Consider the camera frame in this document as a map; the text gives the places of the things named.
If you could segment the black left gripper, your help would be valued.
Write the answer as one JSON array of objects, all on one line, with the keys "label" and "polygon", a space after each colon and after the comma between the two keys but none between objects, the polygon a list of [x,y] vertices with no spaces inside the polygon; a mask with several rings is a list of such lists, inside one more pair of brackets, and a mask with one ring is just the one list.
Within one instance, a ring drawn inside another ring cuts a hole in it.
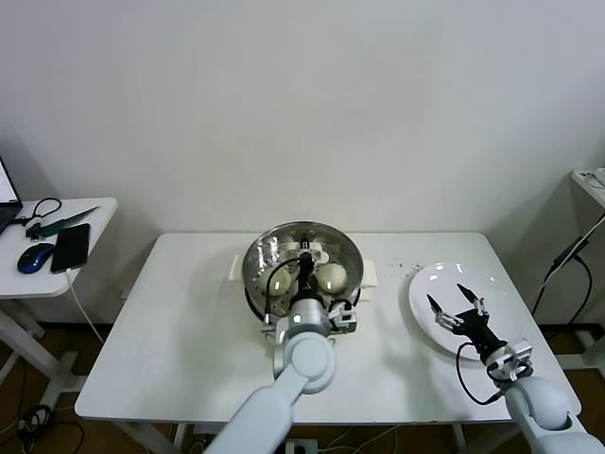
[{"label": "black left gripper", "polygon": [[299,257],[299,274],[297,277],[297,299],[312,298],[317,295],[317,279],[314,277],[314,261],[311,255],[311,242],[307,235],[300,241],[302,254]]}]

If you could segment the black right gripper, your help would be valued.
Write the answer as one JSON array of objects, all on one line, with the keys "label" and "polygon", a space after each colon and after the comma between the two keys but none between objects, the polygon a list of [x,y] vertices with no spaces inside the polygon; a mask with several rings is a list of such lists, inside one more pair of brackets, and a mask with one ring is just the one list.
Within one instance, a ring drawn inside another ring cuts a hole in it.
[{"label": "black right gripper", "polygon": [[437,301],[427,294],[435,322],[455,335],[467,337],[478,354],[492,354],[502,348],[504,342],[488,326],[490,315],[484,306],[484,299],[462,284],[457,284],[457,287],[475,309],[459,313],[456,317],[444,312]]}]

